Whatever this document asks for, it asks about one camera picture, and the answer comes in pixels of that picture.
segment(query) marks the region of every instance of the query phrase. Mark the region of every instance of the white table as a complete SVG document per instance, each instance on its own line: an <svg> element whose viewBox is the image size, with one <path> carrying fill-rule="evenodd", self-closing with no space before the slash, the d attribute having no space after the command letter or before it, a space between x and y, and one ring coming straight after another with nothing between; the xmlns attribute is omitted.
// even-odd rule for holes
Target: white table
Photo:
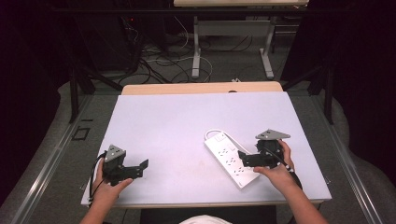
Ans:
<svg viewBox="0 0 396 224"><path fill-rule="evenodd" d="M162 84L125 88L98 154L115 145L125 166L149 159L144 176L125 189L115 206L128 208L286 203L261 175L238 188L205 147L209 129L222 129L256 152L255 135L267 129L291 135L297 175L313 203L332 197L286 92L276 82ZM88 190L81 203L88 204Z"/></svg>
<svg viewBox="0 0 396 224"><path fill-rule="evenodd" d="M303 6L308 0L175 0L176 7L279 7ZM255 35L265 36L264 48L260 49L262 64L268 79L274 78L268 51L276 26L276 17L269 21L198 21L194 17L194 59L192 63L193 78L199 76L201 49L200 35Z"/></svg>

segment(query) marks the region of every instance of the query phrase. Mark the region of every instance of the person's right hand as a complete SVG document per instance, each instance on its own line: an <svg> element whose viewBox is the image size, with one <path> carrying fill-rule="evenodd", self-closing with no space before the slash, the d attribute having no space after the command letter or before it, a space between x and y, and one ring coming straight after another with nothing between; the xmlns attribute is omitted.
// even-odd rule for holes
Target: person's right hand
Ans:
<svg viewBox="0 0 396 224"><path fill-rule="evenodd" d="M291 160L291 150L288 144L282 140L277 140L278 143L283 147L283 157L286 164L288 164L292 169L294 169L294 163ZM288 170L283 164L278 165L273 169L267 167L256 166L253 169L254 172L260 173L267 176L271 183L280 192L284 192L288 187L298 187L294 179L289 174Z"/></svg>

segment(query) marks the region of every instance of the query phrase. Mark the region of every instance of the human hand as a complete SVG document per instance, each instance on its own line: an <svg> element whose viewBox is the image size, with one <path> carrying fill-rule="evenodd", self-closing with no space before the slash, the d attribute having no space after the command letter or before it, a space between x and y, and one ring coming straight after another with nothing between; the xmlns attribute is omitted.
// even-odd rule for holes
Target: human hand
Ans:
<svg viewBox="0 0 396 224"><path fill-rule="evenodd" d="M125 179L116 186L108 185L108 182L103 179L103 158L99 161L96 170L96 178L92 184L93 188L93 202L90 210L81 220L80 224L101 224L105 219L108 211L114 202L119 197L120 193L132 183L132 179Z"/></svg>
<svg viewBox="0 0 396 224"><path fill-rule="evenodd" d="M108 182L103 179L103 158L99 161L99 165L96 171L96 178L93 182L93 202L92 207L100 207L104 212L108 212L114 202L118 199L120 193L132 183L132 178L121 181L116 186L108 185Z"/></svg>
<svg viewBox="0 0 396 224"><path fill-rule="evenodd" d="M282 140L277 140L278 143L283 147L283 157L286 164L288 164L292 169L294 169L294 163L291 160L291 150L288 144L286 144ZM273 169L269 169L267 167L257 166L254 167L253 171L255 173L260 173L262 175L267 176L271 183L274 185L276 189L278 189L281 193L284 193L285 190L289 187L298 187L294 179L289 174L288 170L283 164L278 165Z"/></svg>

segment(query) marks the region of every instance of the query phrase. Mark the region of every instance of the power cord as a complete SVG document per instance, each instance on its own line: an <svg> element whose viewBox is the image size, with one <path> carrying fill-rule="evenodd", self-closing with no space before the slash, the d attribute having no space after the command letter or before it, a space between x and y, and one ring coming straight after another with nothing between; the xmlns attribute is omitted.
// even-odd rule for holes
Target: power cord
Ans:
<svg viewBox="0 0 396 224"><path fill-rule="evenodd" d="M107 151L105 151L104 153L102 153L101 155L98 156L98 158L96 158L95 162L93 163L92 166L92 171L91 171L91 178L90 178L90 198L89 198L89 207L91 207L91 204L93 202L93 195L95 194L95 192L97 191L97 189L99 188L99 186L103 183L102 182L98 185L98 187L94 190L94 192L92 192L92 188L93 188L93 178L94 178L94 174L95 174L95 168L96 168L96 164L99 162L100 159L104 158L107 154Z"/></svg>

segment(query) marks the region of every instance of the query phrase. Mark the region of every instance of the white power strip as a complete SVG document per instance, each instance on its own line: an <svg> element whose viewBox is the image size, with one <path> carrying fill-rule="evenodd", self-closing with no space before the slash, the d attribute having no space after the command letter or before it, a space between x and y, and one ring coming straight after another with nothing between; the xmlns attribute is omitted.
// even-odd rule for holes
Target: white power strip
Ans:
<svg viewBox="0 0 396 224"><path fill-rule="evenodd" d="M216 134L207 139L205 144L240 189L260 175L254 173L253 168L244 167L238 156L238 147L226 133L220 132Z"/></svg>

